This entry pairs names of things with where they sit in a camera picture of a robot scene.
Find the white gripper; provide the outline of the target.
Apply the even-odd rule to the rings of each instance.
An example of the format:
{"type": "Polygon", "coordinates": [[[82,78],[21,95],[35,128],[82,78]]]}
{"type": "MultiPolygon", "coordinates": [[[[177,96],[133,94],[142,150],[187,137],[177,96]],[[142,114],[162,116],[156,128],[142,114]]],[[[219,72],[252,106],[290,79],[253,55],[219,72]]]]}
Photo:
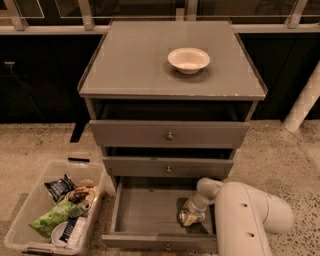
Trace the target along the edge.
{"type": "MultiPolygon", "coordinates": [[[[200,193],[194,193],[183,205],[183,209],[186,209],[192,213],[203,213],[210,205],[210,200],[200,193]]],[[[198,222],[198,217],[191,213],[180,214],[180,220],[184,227],[189,227],[192,224],[198,222]]]]}

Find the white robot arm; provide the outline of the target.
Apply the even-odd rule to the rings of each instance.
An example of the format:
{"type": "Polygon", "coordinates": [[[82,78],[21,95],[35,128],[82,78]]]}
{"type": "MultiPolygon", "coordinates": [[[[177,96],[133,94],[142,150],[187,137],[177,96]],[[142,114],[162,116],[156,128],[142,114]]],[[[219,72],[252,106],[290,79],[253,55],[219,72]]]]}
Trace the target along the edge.
{"type": "Polygon", "coordinates": [[[320,127],[307,118],[318,99],[315,69],[284,121],[252,123],[225,183],[198,183],[191,206],[215,207],[205,256],[320,256],[320,127]]]}

